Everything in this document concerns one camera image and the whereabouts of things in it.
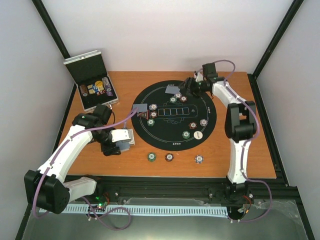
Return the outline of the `blue card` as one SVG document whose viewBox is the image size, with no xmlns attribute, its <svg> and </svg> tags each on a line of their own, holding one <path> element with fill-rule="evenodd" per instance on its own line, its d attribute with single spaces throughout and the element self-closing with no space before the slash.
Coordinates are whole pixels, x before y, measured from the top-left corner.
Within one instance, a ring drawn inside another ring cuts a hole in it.
<svg viewBox="0 0 320 240">
<path fill-rule="evenodd" d="M 146 112 L 149 109 L 149 107 L 147 103 L 139 103 L 139 104 L 133 104 L 132 109 L 133 110 L 136 109 L 137 113 L 141 113 L 141 112 Z"/>
<path fill-rule="evenodd" d="M 168 85 L 165 89 L 165 93 L 166 94 L 172 94 L 172 95 L 175 95 L 175 94 L 179 94 L 180 93 L 180 89 L 178 86 L 171 86 L 171 85 Z"/>
</svg>

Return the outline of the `green poker chip stack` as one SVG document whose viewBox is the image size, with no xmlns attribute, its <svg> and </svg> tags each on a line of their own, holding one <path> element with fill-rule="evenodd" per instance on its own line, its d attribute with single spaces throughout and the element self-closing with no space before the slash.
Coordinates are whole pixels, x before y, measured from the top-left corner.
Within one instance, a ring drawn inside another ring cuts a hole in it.
<svg viewBox="0 0 320 240">
<path fill-rule="evenodd" d="M 154 152 L 149 152 L 147 154 L 147 160 L 149 162 L 154 162 L 157 159 L 157 155 Z"/>
</svg>

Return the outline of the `red triangular all-in button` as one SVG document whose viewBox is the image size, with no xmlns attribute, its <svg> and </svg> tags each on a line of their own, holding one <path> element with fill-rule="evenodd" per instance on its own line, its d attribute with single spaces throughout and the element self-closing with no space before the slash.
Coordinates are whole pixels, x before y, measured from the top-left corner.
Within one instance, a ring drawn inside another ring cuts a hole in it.
<svg viewBox="0 0 320 240">
<path fill-rule="evenodd" d="M 148 120 L 149 119 L 149 111 L 140 112 L 137 116 Z"/>
</svg>

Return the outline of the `brown poker chip stack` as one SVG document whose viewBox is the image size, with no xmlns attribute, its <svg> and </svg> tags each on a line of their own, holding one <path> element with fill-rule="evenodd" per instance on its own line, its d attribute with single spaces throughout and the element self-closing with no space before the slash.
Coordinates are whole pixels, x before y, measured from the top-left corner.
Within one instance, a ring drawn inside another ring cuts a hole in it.
<svg viewBox="0 0 320 240">
<path fill-rule="evenodd" d="M 172 153 L 167 153 L 167 154 L 165 155 L 165 160 L 166 160 L 167 162 L 171 162 L 171 161 L 173 161 L 173 159 L 174 159 L 174 155 L 173 155 Z"/>
</svg>

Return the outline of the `blue poker chip stack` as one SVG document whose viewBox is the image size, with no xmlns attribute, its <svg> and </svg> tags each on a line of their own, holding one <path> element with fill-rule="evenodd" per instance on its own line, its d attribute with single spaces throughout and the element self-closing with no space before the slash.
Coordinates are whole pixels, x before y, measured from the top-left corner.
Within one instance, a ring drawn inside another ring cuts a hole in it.
<svg viewBox="0 0 320 240">
<path fill-rule="evenodd" d="M 202 155 L 196 155 L 194 160 L 197 164 L 201 164 L 204 161 L 204 157 Z"/>
</svg>

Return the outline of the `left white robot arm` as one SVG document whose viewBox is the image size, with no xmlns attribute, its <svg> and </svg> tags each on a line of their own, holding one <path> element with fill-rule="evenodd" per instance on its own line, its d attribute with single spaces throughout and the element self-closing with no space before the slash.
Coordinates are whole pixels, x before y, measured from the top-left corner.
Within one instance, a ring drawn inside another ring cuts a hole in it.
<svg viewBox="0 0 320 240">
<path fill-rule="evenodd" d="M 103 198 L 104 188 L 98 185 L 97 177 L 88 175 L 69 182 L 65 178 L 80 152 L 91 142 L 100 143 L 105 156 L 120 155 L 120 148 L 113 142 L 114 127 L 104 128 L 111 115 L 111 108 L 102 104 L 92 113 L 78 114 L 52 156 L 38 170 L 25 174 L 26 197 L 34 215 L 37 208 L 60 214 L 68 203 L 81 197 L 88 196 L 95 202 Z"/>
</svg>

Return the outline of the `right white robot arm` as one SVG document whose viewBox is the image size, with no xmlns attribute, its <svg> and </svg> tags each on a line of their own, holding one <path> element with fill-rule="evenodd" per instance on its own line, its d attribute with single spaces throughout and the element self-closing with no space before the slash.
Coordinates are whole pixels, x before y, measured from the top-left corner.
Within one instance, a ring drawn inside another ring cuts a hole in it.
<svg viewBox="0 0 320 240">
<path fill-rule="evenodd" d="M 226 107 L 224 131 L 230 141 L 230 164 L 224 197 L 230 200 L 247 191 L 247 163 L 252 140 L 260 132 L 256 104 L 241 97 L 231 87 L 228 77 L 218 76 L 216 61 L 206 63 L 187 78 L 180 89 L 199 97 L 209 92 Z"/>
</svg>

